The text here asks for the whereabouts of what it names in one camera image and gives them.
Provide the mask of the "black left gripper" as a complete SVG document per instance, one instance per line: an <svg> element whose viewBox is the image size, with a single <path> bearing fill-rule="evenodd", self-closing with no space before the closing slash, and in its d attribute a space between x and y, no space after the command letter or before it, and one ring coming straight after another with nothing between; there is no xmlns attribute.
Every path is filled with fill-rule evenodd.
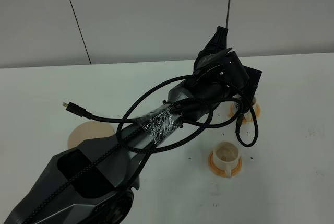
<svg viewBox="0 0 334 224"><path fill-rule="evenodd" d="M208 44L198 54L198 70L206 71L210 80L217 80L242 92L248 99L255 96L262 71L245 66L236 52L227 47L228 29L218 26Z"/></svg>

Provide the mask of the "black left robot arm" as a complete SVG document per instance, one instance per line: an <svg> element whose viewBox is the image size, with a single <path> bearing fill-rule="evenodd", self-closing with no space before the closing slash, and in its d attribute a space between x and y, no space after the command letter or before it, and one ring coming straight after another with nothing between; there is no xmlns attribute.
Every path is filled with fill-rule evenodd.
<svg viewBox="0 0 334 224"><path fill-rule="evenodd" d="M133 190L152 154L182 146L205 129L255 114L252 100L261 71L244 66L227 46L228 30L218 27L194 62L193 73L171 78L168 98L152 112L120 119L98 117L67 103L67 111L90 120L116 123L110 137L86 139L52 157L7 223L120 223L129 213Z"/></svg>

